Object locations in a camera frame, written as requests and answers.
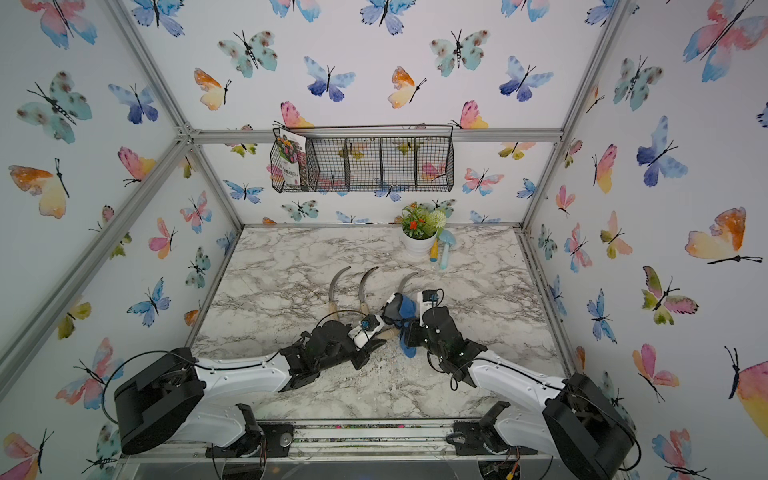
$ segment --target white flower pot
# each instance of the white flower pot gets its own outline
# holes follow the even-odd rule
[[[406,232],[400,230],[402,244],[406,247],[406,253],[412,257],[422,258],[429,255],[432,245],[435,243],[435,236],[424,240],[417,240],[406,235]]]

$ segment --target wire basket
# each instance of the wire basket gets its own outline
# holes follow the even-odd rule
[[[280,148],[275,143],[270,154],[272,187],[279,193],[443,192],[453,188],[451,127],[439,125],[444,134],[408,131],[407,135],[395,126],[386,127],[392,127],[391,133],[383,134],[377,127],[376,136],[370,137],[355,133],[371,127],[293,130],[307,136],[306,157],[299,161],[300,185],[286,184],[282,178]],[[313,136],[323,128],[332,128],[334,136]]]

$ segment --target butterfly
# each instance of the butterfly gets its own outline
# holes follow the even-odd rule
[[[288,128],[312,128],[315,125],[304,120],[296,107],[289,101],[280,104],[280,111],[283,112],[283,123]]]
[[[231,80],[227,80],[227,84],[222,88],[219,82],[199,68],[194,69],[194,80],[200,85],[201,90],[207,92],[200,97],[200,103],[208,107],[208,110],[218,110],[221,105],[227,104],[227,92],[230,90]]]
[[[619,238],[620,235],[624,235],[624,233],[619,229],[616,212],[612,211],[611,218],[608,219],[608,230],[600,230],[600,240],[608,244],[607,254],[610,259],[616,258],[617,252],[622,255],[632,253],[632,247]]]
[[[261,199],[257,197],[257,195],[260,194],[262,190],[264,190],[262,187],[248,188],[248,184],[245,184],[241,187],[238,184],[233,184],[229,180],[225,180],[224,183],[232,189],[230,192],[230,197],[232,197],[234,200],[239,200],[241,198],[243,200],[248,199],[252,204],[258,204],[261,202]]]
[[[587,111],[584,112],[584,114],[588,114],[589,111],[592,109],[592,107],[597,105],[600,100],[604,100],[605,99],[605,95],[600,95],[599,97],[598,97],[598,95],[600,95],[600,88],[597,85],[595,85],[589,91],[589,97],[588,97],[588,98],[590,98],[592,100],[592,104],[589,106]]]
[[[543,84],[546,84],[552,76],[554,76],[554,73],[551,71],[548,71],[547,73],[537,73],[537,74],[531,74],[531,72],[536,67],[531,68],[531,66],[528,66],[528,70],[523,68],[522,65],[520,65],[520,61],[512,55],[508,60],[508,68],[507,68],[507,75],[511,78],[510,81],[508,81],[505,84],[501,84],[498,86],[499,91],[502,93],[502,95],[509,96],[512,94],[512,92],[517,91],[517,99],[518,101],[528,101],[533,96],[533,92],[531,91],[531,88],[539,88]]]
[[[502,0],[502,13],[508,17],[526,2],[528,3],[528,18],[531,19],[531,22],[536,22],[549,12],[549,0]]]
[[[130,107],[128,109],[128,121],[132,124],[139,125],[143,122],[144,117],[142,115],[146,115],[151,121],[157,120],[159,115],[157,109],[149,105],[154,102],[154,98],[152,97],[152,90],[148,86],[144,87],[141,93],[137,93],[135,84],[131,86],[131,91],[118,87],[116,84],[109,84],[107,88],[122,105]]]
[[[331,74],[336,67],[326,70],[309,57],[304,57],[304,64],[306,65],[306,73],[315,78],[315,83],[307,85],[307,89],[313,95],[322,97],[324,93],[328,92],[328,98],[331,100],[344,100],[344,93],[340,88],[347,88],[355,81],[353,72],[332,76]]]
[[[656,435],[656,438],[650,441],[654,444],[654,453],[672,465],[671,467],[665,466],[672,471],[667,480],[692,480],[692,475],[711,480],[700,475],[701,472],[707,470],[706,468],[703,470],[688,468],[690,463],[690,434],[686,429],[683,429],[682,432],[670,430],[670,440],[672,441],[671,444],[662,435]]]
[[[483,50],[478,47],[486,43],[488,37],[491,36],[488,30],[476,31],[471,35],[467,35],[463,41],[458,40],[462,36],[461,30],[458,31],[458,36],[453,32],[451,32],[451,35],[453,35],[455,44],[450,40],[443,39],[429,42],[432,52],[437,55],[435,65],[443,77],[451,74],[456,62],[458,62],[459,68],[461,68],[463,63],[469,70],[475,70],[480,65],[484,55]]]
[[[235,243],[237,242],[237,236],[234,233],[234,230],[230,230],[230,232],[225,236],[221,237],[220,239],[216,240],[216,245],[224,249],[224,255],[227,255],[230,250],[232,250],[232,247],[235,246]]]
[[[525,190],[518,192],[518,198],[531,198],[536,193],[536,186],[528,178],[523,179]]]
[[[486,177],[485,175],[487,173],[488,171],[484,169],[482,171],[482,175],[479,175],[473,169],[468,168],[467,174],[464,176],[464,179],[469,181],[462,186],[462,190],[464,191],[464,193],[470,194],[471,192],[478,190],[483,197],[485,195],[492,194],[493,187],[491,185],[495,185],[498,182],[502,181],[502,178],[504,178],[504,175],[488,175]]]
[[[210,269],[210,259],[208,255],[203,255],[203,247],[197,248],[194,262],[190,263],[192,263],[192,266],[187,268],[194,268],[194,271],[187,275],[184,283],[186,285],[195,285],[197,288],[203,288],[205,286],[205,270]]]
[[[568,216],[568,210],[566,209],[574,203],[574,200],[576,200],[576,194],[570,194],[568,195],[568,198],[565,197],[565,185],[560,186],[560,193],[554,198],[558,210],[563,210],[566,217]]]
[[[640,352],[637,350],[632,352],[632,358],[637,370],[640,371],[638,375],[643,377],[656,392],[657,402],[660,403],[659,399],[664,400],[664,397],[661,396],[656,385],[680,386],[680,380],[673,373],[669,373],[667,370],[656,371],[656,349],[652,345],[644,343]]]
[[[91,368],[85,366],[81,360],[82,366],[75,368],[84,370],[85,375],[59,390],[56,399],[63,399],[69,405],[74,405],[82,397],[83,406],[86,409],[98,410],[101,407],[101,394],[104,391],[106,381],[110,376],[112,379],[119,379],[123,376],[123,359],[115,359],[110,362],[113,353],[114,350],[109,343],[109,338],[104,338],[96,349]]]
[[[291,0],[270,0],[272,11],[275,15],[285,18],[288,14],[288,8],[291,6]],[[293,10],[296,10],[297,0],[293,0]],[[309,22],[312,23],[320,16],[320,6],[315,0],[298,0],[299,12]]]
[[[629,106],[632,111],[637,110],[648,99],[650,89],[648,85],[655,85],[661,77],[664,76],[664,70],[661,67],[648,67],[643,69],[645,61],[642,57],[638,60],[640,66],[637,67],[637,71],[632,75],[634,70],[634,62],[629,58],[625,58],[621,62],[621,77],[616,82],[616,88],[614,89],[614,103],[619,103],[622,99],[629,98]]]
[[[203,222],[210,222],[210,218],[214,213],[207,209],[208,196],[205,194],[205,190],[197,198],[197,205],[192,198],[190,198],[190,202],[192,202],[192,208],[184,207],[179,211],[181,216],[184,217],[184,221],[192,222],[192,231],[200,233],[203,231]]]
[[[400,199],[402,199],[402,197],[400,197],[400,194],[398,194],[397,192],[402,192],[402,191],[404,191],[406,189],[405,187],[396,187],[394,185],[389,185],[388,186],[386,184],[382,184],[380,186],[380,188],[381,188],[381,190],[377,190],[377,191],[373,192],[373,194],[376,195],[379,198],[382,198],[382,197],[387,198],[387,197],[389,197],[389,199],[391,201],[393,201],[393,202],[399,202]]]
[[[666,290],[661,289],[661,281],[656,274],[656,270],[649,266],[644,266],[645,283],[648,290],[643,291],[643,310],[654,311],[654,322],[657,325],[669,323],[674,325],[674,318],[670,312],[687,313],[693,315],[699,309],[699,304],[682,295],[670,295],[671,292],[679,290],[672,288],[672,279]]]
[[[754,2],[755,0],[747,0],[738,12],[735,9],[735,0],[712,2],[707,10],[707,17],[715,24],[696,30],[690,36],[688,46],[683,52],[683,61],[686,63],[699,55],[703,59],[709,54],[701,74],[702,82],[715,81],[728,74],[733,47],[751,50],[768,36],[768,17],[740,19]]]
[[[51,87],[47,96],[37,82],[35,86],[40,93],[27,90],[45,100],[47,103],[30,101],[16,110],[16,117],[30,125],[42,125],[43,133],[55,140],[63,140],[68,144],[74,143],[74,132],[69,126],[69,121],[77,125],[74,119],[90,120],[91,106],[82,94],[72,91],[74,82],[66,71],[60,71],[51,80]]]
[[[579,150],[581,150],[581,145],[583,145],[584,142],[581,140],[576,140],[575,138],[571,142],[571,145],[568,146],[568,151],[565,152],[565,167],[568,168],[571,166],[572,163],[574,163],[574,155],[578,153]]]
[[[616,343],[616,336],[614,336],[614,331],[611,329],[611,325],[608,324],[608,320],[610,320],[610,318],[608,318],[608,315],[605,314],[605,295],[603,294],[603,289],[600,289],[600,293],[598,293],[597,304],[595,304],[595,302],[592,300],[587,303],[587,311],[594,317],[594,323],[592,324],[592,335],[594,335],[594,338],[596,340],[600,340],[603,338],[603,334],[605,334],[605,338],[610,339],[613,343]]]
[[[389,103],[392,104],[392,108],[401,108],[406,104],[413,101],[416,96],[416,92],[424,85],[427,79],[425,78],[417,85],[413,78],[402,67],[395,69],[392,73],[392,83],[395,84],[395,93],[387,97]]]
[[[371,220],[367,218],[359,218],[355,220],[355,217],[350,217],[348,215],[342,214],[341,212],[336,212],[336,218],[339,219],[339,222],[341,223],[369,223]]]
[[[80,300],[82,299],[83,297],[79,296],[78,299],[74,301],[72,308],[69,309],[64,315],[64,318],[61,319],[61,322],[58,323],[59,340],[68,339],[72,336],[72,333],[75,331],[75,320],[85,320],[91,316],[91,304],[88,302],[80,303]]]
[[[245,31],[240,31],[242,36],[234,33],[242,45],[235,41],[219,40],[219,49],[232,58],[232,66],[245,78],[253,75],[253,67],[259,69],[259,65],[270,71],[277,68],[277,55],[272,48],[267,48],[274,43],[275,35],[271,31],[260,31],[245,41]]]
[[[154,286],[152,295],[147,290],[147,298],[144,302],[139,302],[126,310],[126,313],[138,313],[144,314],[144,320],[141,324],[147,327],[152,326],[154,323],[155,315],[160,315],[160,310],[168,310],[170,306],[170,299],[167,296],[163,296],[163,277],[157,281],[157,285]]]
[[[162,237],[152,237],[149,239],[149,249],[153,252],[157,252],[157,258],[162,260],[168,256],[171,250],[171,244],[174,242],[174,235],[176,234],[176,228],[168,233],[168,227],[165,226],[165,221],[162,218],[157,219],[157,229],[160,231]]]
[[[456,120],[451,120],[451,122],[459,128],[488,128],[488,124],[480,116],[480,109],[474,100],[464,103],[461,123]]]
[[[525,156],[525,151],[529,150],[531,147],[536,145],[536,142],[534,141],[524,141],[519,142],[516,141],[515,143],[512,142],[505,142],[502,143],[502,146],[504,146],[504,150],[498,152],[499,157],[509,157],[510,155],[515,160],[520,160]]]
[[[672,140],[667,145],[667,116],[664,115],[656,127],[656,131],[650,135],[651,146],[639,147],[637,149],[637,164],[641,167],[647,165],[648,169],[643,174],[643,182],[648,187],[655,187],[659,182],[659,172],[666,178],[681,178],[688,173],[688,167],[667,155],[667,152],[674,150]]]
[[[301,221],[302,217],[310,217],[310,218],[317,218],[319,215],[319,211],[315,208],[317,205],[317,202],[314,200],[310,200],[308,202],[304,202],[303,204],[299,205],[299,202],[294,202],[296,206],[293,205],[283,205],[283,210],[288,212],[291,218],[293,218],[295,221]]]
[[[619,389],[614,387],[614,381],[611,380],[611,376],[608,375],[608,372],[606,371],[603,371],[603,381],[600,384],[600,390],[602,390],[606,398],[611,401],[611,405],[614,406],[616,411],[619,413],[621,418],[624,419],[627,425],[629,425],[629,427],[634,431],[637,431],[637,426],[632,421],[632,417],[629,415],[629,412],[627,412],[627,409],[619,403],[619,400],[624,400],[624,397],[619,396]]]
[[[549,293],[552,295],[552,301],[554,301],[555,305],[558,306],[560,314],[562,316],[568,316],[568,312],[565,310],[565,305],[563,304],[563,294],[560,291],[560,276],[557,275],[554,278],[554,283],[552,285],[547,285],[547,287],[549,287]]]
[[[381,16],[379,27],[384,23],[391,35],[397,35],[402,33],[402,22],[395,15],[400,15],[411,8],[416,0],[368,0],[368,2],[371,5],[360,9],[362,23],[372,25]]]
[[[120,147],[120,150],[118,150],[118,158],[125,168],[127,168],[128,173],[133,177],[124,179],[123,182],[125,182],[125,185],[123,185],[123,187],[127,187],[134,182],[143,181],[147,178],[147,175],[157,163],[152,158],[139,157],[138,154],[134,153],[134,151],[128,147]]]
[[[175,17],[179,8],[184,6],[184,0],[134,0],[139,4],[131,12],[134,18],[144,27],[154,24],[160,28],[162,24],[168,33],[174,37],[184,35],[184,29],[171,17]]]
[[[96,460],[85,459],[91,464],[81,472],[81,475],[90,468],[97,467],[85,480],[110,480],[114,475],[114,466],[110,464],[118,461],[113,457],[119,453],[120,431],[106,423],[101,427],[96,440]]]
[[[253,127],[251,127],[250,125],[243,125],[241,130],[252,131]],[[242,158],[245,158],[246,152],[250,153],[251,155],[256,154],[257,144],[225,144],[225,145],[227,145],[228,147],[232,147],[232,150],[230,151],[235,152],[236,154],[240,155]]]
[[[611,187],[613,186],[611,175],[614,173],[614,162],[616,161],[617,152],[618,147],[611,144],[608,145],[608,148],[605,150],[605,153],[599,162],[597,155],[592,157],[594,160],[594,179],[592,180],[592,187],[594,187],[595,184],[599,185],[600,190],[602,190],[604,194],[610,192]]]
[[[98,230],[95,228],[89,228],[89,230],[93,230],[94,232],[101,232],[101,229],[103,227],[106,227],[107,222],[109,222],[109,220],[112,220],[112,217],[114,217],[114,208],[110,207],[109,205],[104,205],[104,208],[101,209],[101,221],[104,222],[104,226],[101,225],[101,222],[96,222],[96,224],[98,225]],[[118,245],[114,248],[114,250],[112,250],[112,253],[110,253],[109,259],[112,260],[118,255],[121,257],[125,257],[125,249],[123,248],[123,245],[125,245],[126,243],[130,243],[132,241],[133,239],[131,238],[131,234],[126,233],[123,236],[123,240],[120,240],[120,243],[118,243]]]
[[[565,248],[563,251],[571,254],[571,271],[578,273],[579,264],[587,268],[592,266],[592,259],[582,248],[587,243],[587,237],[581,241],[581,225],[576,223],[576,228],[571,231],[571,238],[565,239]]]
[[[732,399],[734,394],[739,396],[741,404],[746,413],[750,416],[757,428],[768,437],[768,395],[766,395],[766,380],[768,379],[768,362],[758,363],[739,372],[739,352],[733,348],[731,354],[728,347],[725,347],[730,355],[730,361],[733,367],[733,386],[730,389],[728,399]]]
[[[437,200],[432,200],[431,204],[419,204],[419,206],[427,210],[429,213],[432,213],[435,210],[440,210],[445,214],[445,218],[450,218],[451,215],[453,215],[452,205],[455,203],[456,203],[455,199],[443,200],[442,202],[440,201],[440,199],[437,199]]]
[[[501,218],[488,218],[488,215],[481,215],[474,210],[469,211],[469,219],[473,223],[500,223],[502,221]]]
[[[551,239],[552,232],[550,232],[542,223],[541,233],[538,235],[538,247],[544,249],[544,258],[550,260],[554,252],[558,251],[558,245]]]
[[[85,2],[78,0],[22,0],[22,6],[30,12],[44,11],[40,18],[40,29],[51,39],[53,45],[69,49],[69,35],[74,34],[91,45],[96,43],[96,27],[79,12]]]
[[[733,260],[749,260],[762,263],[762,257],[742,257],[738,254],[744,242],[746,228],[746,210],[744,207],[726,210],[715,217],[715,224],[710,227],[710,234],[693,231],[688,233],[685,251],[696,258],[712,260],[707,264]]]
[[[11,165],[8,169],[11,171],[11,178],[16,187],[24,192],[29,192],[32,196],[42,195],[40,197],[40,214],[53,218],[62,218],[67,211],[67,198],[69,192],[64,186],[64,179],[59,171],[60,160],[54,159],[56,166],[56,177],[46,170],[38,170],[32,167],[19,167]]]
[[[41,464],[43,447],[53,434],[54,433],[51,432],[51,434],[48,435],[48,429],[44,430],[40,446],[35,448],[32,445],[29,445],[29,443],[24,440],[24,437],[18,433],[9,433],[3,440],[5,454],[10,458],[24,458],[25,460],[18,463],[6,473],[0,474],[0,480],[35,480],[38,476],[38,472],[43,472]]]

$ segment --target marble tabletop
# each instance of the marble tabletop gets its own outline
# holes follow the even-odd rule
[[[506,359],[547,375],[563,375],[551,334],[510,226],[450,227],[458,244],[449,267],[404,251],[399,228],[301,227],[246,229],[213,304],[197,334],[195,356],[211,359],[262,356],[288,346],[328,313],[333,275],[351,266],[336,285],[340,309],[358,309],[357,288],[378,311],[400,280],[418,272],[404,293],[443,288],[445,302],[465,338]],[[341,313],[344,323],[359,320]],[[312,384],[290,392],[250,393],[226,404],[246,403],[258,419],[386,419],[477,417],[498,401],[484,389],[437,373],[426,351],[407,358],[396,339],[371,354],[360,371],[351,363],[323,371]]]

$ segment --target potted plant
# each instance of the potted plant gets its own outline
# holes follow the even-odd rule
[[[445,226],[445,213],[440,210],[430,213],[416,202],[403,208],[402,213],[396,223],[402,225],[402,242],[406,252],[414,257],[424,257],[432,249],[435,235]]]

